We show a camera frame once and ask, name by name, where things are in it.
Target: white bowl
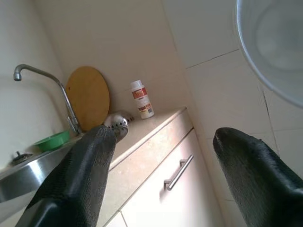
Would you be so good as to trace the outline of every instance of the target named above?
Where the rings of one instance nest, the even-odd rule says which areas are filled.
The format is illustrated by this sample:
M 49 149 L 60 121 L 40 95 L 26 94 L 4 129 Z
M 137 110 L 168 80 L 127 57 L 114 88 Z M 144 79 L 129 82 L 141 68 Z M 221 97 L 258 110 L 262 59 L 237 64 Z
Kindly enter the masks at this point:
M 237 0 L 236 30 L 259 79 L 303 107 L 303 0 Z

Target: green bowl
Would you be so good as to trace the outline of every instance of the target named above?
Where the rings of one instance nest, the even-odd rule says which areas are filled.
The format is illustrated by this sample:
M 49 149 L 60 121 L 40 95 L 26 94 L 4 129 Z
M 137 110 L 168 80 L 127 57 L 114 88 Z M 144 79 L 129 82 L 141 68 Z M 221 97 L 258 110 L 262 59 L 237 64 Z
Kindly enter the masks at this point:
M 38 146 L 43 152 L 49 150 L 55 150 L 62 146 L 64 143 L 70 140 L 70 133 L 68 131 L 63 131 L 57 134 L 54 134 L 50 137 L 47 137 L 43 140 L 35 143 L 35 146 Z

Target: bottle cap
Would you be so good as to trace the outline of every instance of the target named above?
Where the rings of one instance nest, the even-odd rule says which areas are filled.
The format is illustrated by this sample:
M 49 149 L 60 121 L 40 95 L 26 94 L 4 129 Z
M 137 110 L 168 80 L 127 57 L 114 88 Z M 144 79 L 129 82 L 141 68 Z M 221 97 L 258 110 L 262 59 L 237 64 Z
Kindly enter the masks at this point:
M 142 84 L 141 80 L 136 80 L 131 83 L 131 87 L 132 87 L 132 90 L 137 90 L 137 89 L 141 89 L 143 87 L 143 84 Z

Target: cabinet door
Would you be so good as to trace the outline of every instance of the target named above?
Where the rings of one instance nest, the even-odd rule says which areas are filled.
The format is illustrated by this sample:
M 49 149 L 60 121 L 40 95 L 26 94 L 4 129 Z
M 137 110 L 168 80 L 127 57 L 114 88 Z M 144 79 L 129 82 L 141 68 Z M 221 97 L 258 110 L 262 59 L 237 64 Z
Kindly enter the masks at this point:
M 120 212 L 118 212 L 105 227 L 127 227 Z
M 190 155 L 194 158 L 168 191 L 164 180 L 173 178 L 180 169 L 180 160 Z M 122 215 L 128 227 L 224 226 L 194 130 L 130 198 Z

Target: tile wall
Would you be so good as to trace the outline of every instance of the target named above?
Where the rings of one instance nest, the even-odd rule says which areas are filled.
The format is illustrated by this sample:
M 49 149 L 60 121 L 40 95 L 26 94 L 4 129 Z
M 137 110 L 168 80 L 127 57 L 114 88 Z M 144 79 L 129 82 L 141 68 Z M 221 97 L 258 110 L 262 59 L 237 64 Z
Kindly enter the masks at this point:
M 163 0 L 163 6 L 205 131 L 203 152 L 226 225 L 245 227 L 214 153 L 214 132 L 234 127 L 263 139 L 303 178 L 303 110 L 263 87 L 247 65 L 234 35 L 235 0 Z

